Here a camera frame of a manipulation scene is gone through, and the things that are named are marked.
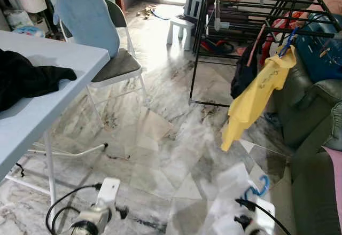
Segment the white shirt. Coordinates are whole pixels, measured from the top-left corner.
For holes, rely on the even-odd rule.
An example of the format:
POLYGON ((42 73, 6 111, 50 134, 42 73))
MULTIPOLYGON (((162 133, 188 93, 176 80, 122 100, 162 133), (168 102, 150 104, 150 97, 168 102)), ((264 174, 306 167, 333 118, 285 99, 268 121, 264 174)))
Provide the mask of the white shirt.
POLYGON ((199 235, 246 235, 242 225, 234 221, 234 218, 249 215, 250 212, 235 200, 253 201, 261 196, 262 191, 263 182, 253 182, 242 162, 220 173, 215 199, 208 209, 199 235))

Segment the blue plastic hanger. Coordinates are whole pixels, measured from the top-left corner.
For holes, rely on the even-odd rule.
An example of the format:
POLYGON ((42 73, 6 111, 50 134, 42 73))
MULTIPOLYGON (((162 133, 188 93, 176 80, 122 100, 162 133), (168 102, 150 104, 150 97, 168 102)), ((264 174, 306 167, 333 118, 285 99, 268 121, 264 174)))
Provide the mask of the blue plastic hanger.
POLYGON ((270 189, 270 179, 267 175, 262 175, 258 178, 258 182, 254 183, 253 181, 249 181, 250 187, 244 191, 241 199, 249 199, 250 196, 254 195, 255 197, 261 198, 267 191, 270 189))
POLYGON ((284 57, 288 50, 290 49, 290 46, 292 44, 293 38, 295 37, 295 34, 298 32, 300 27, 295 27, 287 37, 283 36, 283 39, 286 39, 286 42, 284 42, 283 45, 281 45, 280 50, 277 52, 277 55, 279 58, 284 57))

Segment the black garment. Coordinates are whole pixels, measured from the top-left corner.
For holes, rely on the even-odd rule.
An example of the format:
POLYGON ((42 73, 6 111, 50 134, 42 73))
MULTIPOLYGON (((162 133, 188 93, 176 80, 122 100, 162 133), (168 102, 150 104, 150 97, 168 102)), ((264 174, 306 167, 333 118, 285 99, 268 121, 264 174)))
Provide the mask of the black garment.
POLYGON ((75 81, 75 71, 68 67, 33 66, 17 52, 0 49, 0 112, 23 98, 34 98, 59 90, 63 80, 75 81))

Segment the pink plastic hanger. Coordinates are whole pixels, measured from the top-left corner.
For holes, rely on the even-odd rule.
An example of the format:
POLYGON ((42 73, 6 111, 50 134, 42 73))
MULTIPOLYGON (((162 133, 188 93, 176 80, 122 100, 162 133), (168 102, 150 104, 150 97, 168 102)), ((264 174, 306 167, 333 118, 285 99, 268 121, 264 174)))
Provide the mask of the pink plastic hanger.
POLYGON ((250 54, 249 54, 248 60, 246 62, 247 67, 250 67, 250 65, 251 65, 252 59, 254 57, 255 50, 260 44, 260 40, 261 40, 261 37, 263 35, 264 30, 266 30, 266 26, 267 26, 267 24, 263 23, 263 25, 261 26, 261 28, 259 30, 259 34, 257 35, 256 39, 254 40, 254 44, 251 47, 250 54))

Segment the pink mat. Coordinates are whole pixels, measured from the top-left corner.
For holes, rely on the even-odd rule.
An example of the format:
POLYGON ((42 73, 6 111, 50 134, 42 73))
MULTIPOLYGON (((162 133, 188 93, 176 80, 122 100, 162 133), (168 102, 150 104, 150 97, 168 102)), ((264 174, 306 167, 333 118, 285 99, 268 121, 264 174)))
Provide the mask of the pink mat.
POLYGON ((328 153, 333 166, 334 191, 336 198, 337 216, 342 225, 342 154, 340 151, 323 146, 328 153))

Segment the dark green sofa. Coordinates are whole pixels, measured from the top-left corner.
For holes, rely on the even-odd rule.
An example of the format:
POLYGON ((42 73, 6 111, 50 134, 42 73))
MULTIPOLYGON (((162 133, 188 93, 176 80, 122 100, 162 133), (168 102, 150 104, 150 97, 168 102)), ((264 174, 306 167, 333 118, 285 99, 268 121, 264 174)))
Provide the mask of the dark green sofa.
POLYGON ((313 83, 298 58, 272 100, 284 145, 293 152, 276 189, 284 194, 276 205, 277 218, 295 234, 342 235, 333 166, 323 149, 338 130, 333 110, 340 102, 339 81, 313 83))

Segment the yellow shirt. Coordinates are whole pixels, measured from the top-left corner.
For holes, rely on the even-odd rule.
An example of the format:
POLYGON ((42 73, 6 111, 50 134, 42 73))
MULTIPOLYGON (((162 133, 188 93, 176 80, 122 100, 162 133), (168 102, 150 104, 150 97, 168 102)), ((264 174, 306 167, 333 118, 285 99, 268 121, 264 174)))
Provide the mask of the yellow shirt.
POLYGON ((297 64, 295 47, 279 47, 282 54, 266 59, 265 65, 247 88, 230 105, 227 127, 222 134, 222 151, 228 151, 232 142, 241 138, 263 113, 275 90, 284 88, 289 69, 297 64))

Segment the dark navy shirt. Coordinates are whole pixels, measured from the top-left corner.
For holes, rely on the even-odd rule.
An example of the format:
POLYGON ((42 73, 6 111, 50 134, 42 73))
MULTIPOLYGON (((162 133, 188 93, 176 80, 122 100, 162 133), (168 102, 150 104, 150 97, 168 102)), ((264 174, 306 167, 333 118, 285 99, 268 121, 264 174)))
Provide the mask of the dark navy shirt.
POLYGON ((257 57, 250 57, 250 52, 247 50, 236 62, 236 71, 230 82, 230 96, 234 100, 254 81, 258 71, 257 57))

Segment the grey folding chair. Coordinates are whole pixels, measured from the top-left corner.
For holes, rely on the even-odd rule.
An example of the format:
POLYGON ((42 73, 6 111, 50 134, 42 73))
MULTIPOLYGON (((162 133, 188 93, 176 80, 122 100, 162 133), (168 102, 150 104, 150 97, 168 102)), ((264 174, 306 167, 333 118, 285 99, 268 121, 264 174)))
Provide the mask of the grey folding chair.
POLYGON ((142 100, 145 103, 149 103, 147 98, 147 90, 142 78, 143 68, 140 66, 139 61, 135 58, 135 50, 133 47, 132 40, 130 39, 129 28, 124 16, 123 11, 117 4, 112 1, 104 0, 107 5, 110 18, 112 19, 113 25, 116 28, 123 28, 126 32, 128 43, 128 49, 119 49, 115 57, 111 57, 109 62, 103 66, 103 68, 96 74, 91 83, 87 86, 87 96, 91 103, 96 117, 100 121, 101 126, 105 126, 105 122, 98 110, 98 105, 106 103, 109 98, 105 100, 96 101, 95 97, 91 93, 91 88, 105 88, 107 86, 127 81, 129 79, 137 79, 140 83, 139 90, 142 92, 142 100))

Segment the red and white bag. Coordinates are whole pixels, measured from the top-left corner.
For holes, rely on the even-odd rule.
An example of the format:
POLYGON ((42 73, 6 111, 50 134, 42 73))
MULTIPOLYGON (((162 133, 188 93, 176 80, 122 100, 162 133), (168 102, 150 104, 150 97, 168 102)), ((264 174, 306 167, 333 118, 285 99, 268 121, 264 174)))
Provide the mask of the red and white bag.
MULTIPOLYGON (((288 13, 286 13, 285 15, 285 18, 279 18, 274 20, 274 22, 271 23, 271 27, 294 29, 295 27, 303 27, 307 19, 308 15, 303 11, 288 11, 288 13)), ((261 56, 259 59, 259 68, 262 68, 264 66, 266 59, 270 57, 269 50, 272 45, 272 40, 273 37, 267 36, 267 40, 263 44, 261 56)))

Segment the black metal drying rack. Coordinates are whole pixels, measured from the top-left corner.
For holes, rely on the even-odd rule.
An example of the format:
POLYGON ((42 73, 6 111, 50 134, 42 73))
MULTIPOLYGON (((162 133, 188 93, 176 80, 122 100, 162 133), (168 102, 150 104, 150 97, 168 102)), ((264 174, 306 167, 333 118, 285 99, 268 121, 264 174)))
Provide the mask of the black metal drying rack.
MULTIPOLYGON (((323 0, 203 0, 193 32, 196 55, 193 69, 198 71, 202 62, 234 66, 241 57, 239 49, 252 47, 263 23, 267 26, 256 50, 263 46, 267 36, 273 37, 273 45, 283 45, 286 42, 283 36, 287 37, 293 29, 271 27, 271 23, 285 18, 288 11, 303 11, 308 18, 311 14, 322 14, 338 32, 342 32, 342 20, 334 16, 331 6, 323 0)), ((303 32, 303 27, 295 36, 334 36, 332 33, 303 32)))

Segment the blue suitcase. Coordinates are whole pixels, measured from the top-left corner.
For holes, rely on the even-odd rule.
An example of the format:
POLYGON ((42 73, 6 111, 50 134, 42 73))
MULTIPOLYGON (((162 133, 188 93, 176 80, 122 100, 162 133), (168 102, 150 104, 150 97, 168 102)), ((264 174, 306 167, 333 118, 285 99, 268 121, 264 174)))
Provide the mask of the blue suitcase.
MULTIPOLYGON (((322 14, 311 14, 310 23, 301 30, 303 32, 332 33, 338 32, 328 17, 322 14)), ((296 50, 307 74, 313 83, 323 80, 342 79, 342 41, 339 38, 313 35, 298 35, 296 50)))

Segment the light blue folding table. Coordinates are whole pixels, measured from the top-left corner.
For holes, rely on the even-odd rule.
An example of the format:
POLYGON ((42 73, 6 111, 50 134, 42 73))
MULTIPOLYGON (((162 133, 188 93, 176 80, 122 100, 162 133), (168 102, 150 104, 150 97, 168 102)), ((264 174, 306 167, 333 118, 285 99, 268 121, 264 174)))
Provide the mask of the light blue folding table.
POLYGON ((37 66, 68 67, 76 73, 75 81, 62 81, 59 90, 35 98, 24 98, 0 113, 0 175, 5 179, 48 194, 56 202, 56 181, 53 169, 51 126, 71 101, 87 89, 95 75, 110 60, 109 52, 88 45, 79 45, 13 32, 0 32, 0 49, 27 57, 37 66), (43 139, 43 153, 48 165, 49 188, 22 181, 10 172, 32 145, 43 139))

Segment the white plastic kids chair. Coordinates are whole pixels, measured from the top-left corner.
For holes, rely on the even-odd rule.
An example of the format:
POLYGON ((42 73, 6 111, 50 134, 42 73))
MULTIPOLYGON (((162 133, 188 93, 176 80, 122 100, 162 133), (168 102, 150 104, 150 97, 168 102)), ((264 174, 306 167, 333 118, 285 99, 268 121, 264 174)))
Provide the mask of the white plastic kids chair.
POLYGON ((191 50, 193 43, 193 31, 200 18, 200 9, 203 0, 185 0, 183 13, 169 18, 167 44, 173 44, 174 27, 178 27, 178 40, 184 40, 183 50, 191 50))

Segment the light blue chair cushion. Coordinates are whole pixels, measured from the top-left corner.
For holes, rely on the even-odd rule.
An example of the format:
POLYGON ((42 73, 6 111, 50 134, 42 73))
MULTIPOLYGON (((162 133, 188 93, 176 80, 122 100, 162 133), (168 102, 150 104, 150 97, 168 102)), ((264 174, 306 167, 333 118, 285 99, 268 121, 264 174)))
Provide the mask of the light blue chair cushion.
POLYGON ((76 44, 105 49, 118 54, 120 40, 106 0, 50 0, 53 23, 66 28, 76 44))

